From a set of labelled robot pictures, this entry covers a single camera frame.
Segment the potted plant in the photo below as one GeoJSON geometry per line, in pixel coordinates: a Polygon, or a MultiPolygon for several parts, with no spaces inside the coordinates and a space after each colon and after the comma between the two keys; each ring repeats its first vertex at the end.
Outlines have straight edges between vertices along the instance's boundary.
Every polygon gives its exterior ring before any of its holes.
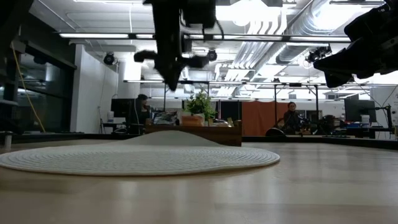
{"type": "Polygon", "coordinates": [[[209,118],[214,118],[216,114],[216,111],[211,107],[211,97],[206,96],[203,90],[195,97],[192,95],[190,99],[187,100],[185,112],[189,112],[191,116],[202,117],[200,121],[196,119],[196,124],[194,124],[194,122],[190,122],[190,124],[194,126],[199,126],[199,122],[201,123],[201,126],[203,126],[205,121],[208,121],[209,118]]]}

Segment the ceiling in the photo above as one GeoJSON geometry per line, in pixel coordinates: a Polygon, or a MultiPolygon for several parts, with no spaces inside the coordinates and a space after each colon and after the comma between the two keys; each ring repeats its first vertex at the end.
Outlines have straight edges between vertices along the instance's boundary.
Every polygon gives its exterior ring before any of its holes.
{"type": "MultiPolygon", "coordinates": [[[[241,0],[241,1],[260,1],[260,0],[241,0]]],[[[279,9],[276,17],[269,19],[269,27],[268,29],[264,29],[265,34],[278,34],[277,32],[286,32],[285,27],[283,27],[283,23],[289,23],[296,14],[298,14],[303,7],[309,2],[309,0],[296,0],[296,5],[294,7],[288,7],[284,9],[279,9]],[[283,15],[286,15],[286,21],[283,20],[283,15]],[[277,23],[277,30],[271,31],[272,25],[277,23]]],[[[340,10],[347,10],[347,6],[340,6],[340,8],[336,8],[335,12],[339,12],[340,10]]],[[[345,24],[352,21],[356,16],[368,11],[369,8],[361,8],[357,7],[355,11],[348,13],[346,18],[337,19],[335,18],[335,14],[327,15],[326,19],[329,20],[338,20],[340,24],[334,29],[333,32],[329,33],[329,35],[343,35],[343,28],[345,24]]],[[[137,4],[104,4],[103,2],[75,2],[74,0],[35,0],[34,4],[30,10],[30,12],[38,17],[39,19],[46,22],[48,25],[52,26],[55,30],[59,32],[137,32],[137,33],[154,33],[154,25],[152,18],[152,9],[149,6],[142,6],[137,4]]],[[[223,27],[223,30],[226,34],[247,34],[254,27],[254,23],[249,23],[245,26],[237,26],[236,21],[220,21],[223,27]]],[[[219,28],[214,28],[213,30],[207,30],[208,33],[219,34],[219,28]]],[[[91,40],[89,42],[82,42],[85,45],[92,45],[94,47],[99,46],[135,46],[137,50],[155,50],[156,45],[154,41],[151,40],[91,40]]],[[[250,58],[255,58],[258,56],[258,62],[253,69],[254,73],[247,73],[236,75],[234,80],[227,81],[239,81],[238,78],[242,79],[253,78],[251,76],[257,75],[260,71],[264,70],[264,65],[269,63],[269,60],[265,60],[264,57],[269,57],[270,52],[274,45],[268,46],[268,50],[263,52],[258,51],[256,53],[256,49],[260,47],[261,43],[255,43],[257,45],[251,46],[252,53],[247,53],[246,61],[249,62],[250,58]]],[[[218,53],[219,63],[229,63],[231,64],[234,59],[237,59],[237,56],[243,50],[244,43],[236,41],[236,42],[194,42],[193,43],[193,51],[196,54],[206,54],[208,49],[216,49],[218,53]]],[[[331,44],[332,51],[338,52],[342,48],[346,47],[346,44],[331,44]]],[[[287,66],[281,67],[280,70],[275,70],[270,76],[258,74],[259,77],[256,82],[269,82],[272,77],[280,77],[280,73],[283,72],[283,79],[289,82],[290,80],[294,80],[291,82],[306,82],[308,81],[308,77],[318,78],[317,82],[324,82],[323,74],[314,68],[305,68],[303,66],[303,62],[300,62],[300,58],[304,58],[305,53],[307,51],[303,51],[299,56],[295,57],[294,60],[289,63],[287,66]]],[[[130,52],[123,52],[116,54],[118,57],[127,57],[130,52]]],[[[216,76],[216,64],[212,63],[211,66],[206,67],[205,69],[214,73],[213,77],[216,76]]],[[[146,79],[150,79],[154,77],[156,71],[151,69],[150,67],[153,64],[146,63],[142,68],[142,74],[144,76],[147,75],[146,79]]],[[[226,77],[227,71],[220,72],[220,77],[226,77]]]]}

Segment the white woven placemat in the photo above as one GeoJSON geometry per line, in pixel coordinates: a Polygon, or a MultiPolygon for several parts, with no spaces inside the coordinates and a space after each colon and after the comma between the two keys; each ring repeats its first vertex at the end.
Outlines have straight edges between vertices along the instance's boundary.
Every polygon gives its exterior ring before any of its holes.
{"type": "Polygon", "coordinates": [[[75,175],[175,175],[266,166],[279,156],[264,149],[228,147],[192,134],[163,131],[125,141],[62,146],[0,155],[0,166],[75,175]]]}

